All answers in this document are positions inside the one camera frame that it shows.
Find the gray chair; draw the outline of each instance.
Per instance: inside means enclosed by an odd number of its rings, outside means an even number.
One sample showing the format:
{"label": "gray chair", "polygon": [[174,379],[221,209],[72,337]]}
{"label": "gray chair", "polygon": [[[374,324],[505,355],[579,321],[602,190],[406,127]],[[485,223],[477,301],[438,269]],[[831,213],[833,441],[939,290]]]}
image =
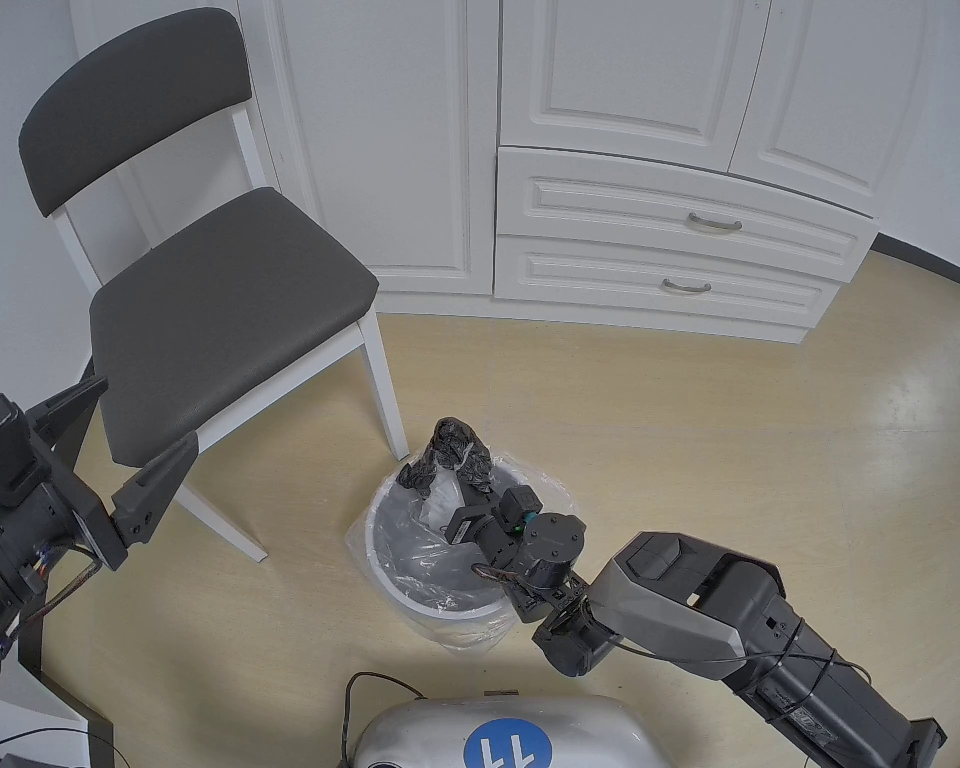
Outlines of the gray chair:
{"label": "gray chair", "polygon": [[[226,11],[175,13],[71,67],[20,133],[20,157],[94,295],[94,367],[114,461],[143,467],[196,430],[204,451],[344,355],[362,348],[394,455],[409,451],[373,300],[376,277],[269,187],[247,114],[247,52]],[[229,109],[252,192],[152,249],[106,285],[66,203],[96,179]],[[177,500],[251,557],[266,552],[188,484]]]}

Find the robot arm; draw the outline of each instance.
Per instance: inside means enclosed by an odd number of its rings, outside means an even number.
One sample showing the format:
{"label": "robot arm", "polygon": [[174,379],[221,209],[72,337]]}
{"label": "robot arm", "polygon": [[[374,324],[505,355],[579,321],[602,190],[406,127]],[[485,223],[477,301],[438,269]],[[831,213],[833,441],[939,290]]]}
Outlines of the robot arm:
{"label": "robot arm", "polygon": [[527,487],[487,494],[457,511],[446,536],[480,545],[488,564],[474,570],[503,583],[525,622],[549,612],[534,642],[567,677],[586,675],[626,638],[650,652],[642,656],[722,681],[823,768],[927,768],[947,740],[936,720],[891,707],[794,612],[774,565],[683,534],[641,533],[588,586],[572,570],[586,526],[540,509]]}
{"label": "robot arm", "polygon": [[48,571],[67,547],[80,545],[119,568],[131,545],[150,540],[197,458],[191,432],[132,477],[113,496],[116,511],[108,515],[53,450],[106,390],[105,378],[90,378],[26,414],[0,395],[0,660],[12,645],[7,630],[44,590],[37,567]]}

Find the white chair leg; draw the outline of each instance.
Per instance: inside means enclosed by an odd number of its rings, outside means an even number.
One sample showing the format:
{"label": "white chair leg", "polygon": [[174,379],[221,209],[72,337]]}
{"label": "white chair leg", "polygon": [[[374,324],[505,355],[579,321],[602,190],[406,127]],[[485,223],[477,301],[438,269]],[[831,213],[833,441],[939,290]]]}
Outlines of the white chair leg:
{"label": "white chair leg", "polygon": [[252,557],[258,563],[267,557],[267,553],[253,539],[247,536],[233,523],[223,517],[209,501],[203,498],[199,493],[190,488],[186,483],[180,486],[177,495],[174,496],[187,512],[193,515],[197,520],[205,523],[233,546]]}
{"label": "white chair leg", "polygon": [[367,363],[376,408],[380,412],[380,419],[387,433],[387,442],[398,459],[405,459],[410,455],[410,448],[407,445],[406,433],[403,431],[400,408],[396,404],[394,382],[390,378],[390,369],[387,367],[387,354],[383,350],[380,326],[376,321],[376,309],[371,307],[370,312],[360,319],[358,325],[363,335],[363,359]]}

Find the blue circle logo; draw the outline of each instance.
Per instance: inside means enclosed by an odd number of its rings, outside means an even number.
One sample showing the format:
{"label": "blue circle logo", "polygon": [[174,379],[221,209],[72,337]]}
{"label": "blue circle logo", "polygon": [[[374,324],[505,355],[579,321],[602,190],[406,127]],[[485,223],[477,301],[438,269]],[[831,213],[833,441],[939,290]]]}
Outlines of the blue circle logo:
{"label": "blue circle logo", "polygon": [[542,729],[526,720],[484,723],[467,739],[467,768],[550,768],[553,745]]}

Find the wooden floor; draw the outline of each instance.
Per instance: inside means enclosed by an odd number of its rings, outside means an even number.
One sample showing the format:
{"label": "wooden floor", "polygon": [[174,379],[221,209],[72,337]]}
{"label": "wooden floor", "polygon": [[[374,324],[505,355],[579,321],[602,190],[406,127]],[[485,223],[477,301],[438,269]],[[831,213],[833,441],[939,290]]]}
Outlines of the wooden floor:
{"label": "wooden floor", "polygon": [[[960,764],[960,285],[871,254],[799,347],[574,324],[381,316],[410,445],[457,416],[564,482],[594,577],[641,530],[776,563],[787,594]],[[354,353],[205,454],[197,486],[271,553],[174,505],[154,541],[47,622],[46,670],[116,724],[133,768],[337,764],[343,687],[519,688],[636,708],[679,766],[804,765],[725,686],[614,653],[570,681],[517,627],[482,659],[415,635],[343,536],[396,467]],[[79,474],[130,472],[96,419]],[[57,586],[83,564],[70,561]],[[367,681],[355,732],[402,691]]]}

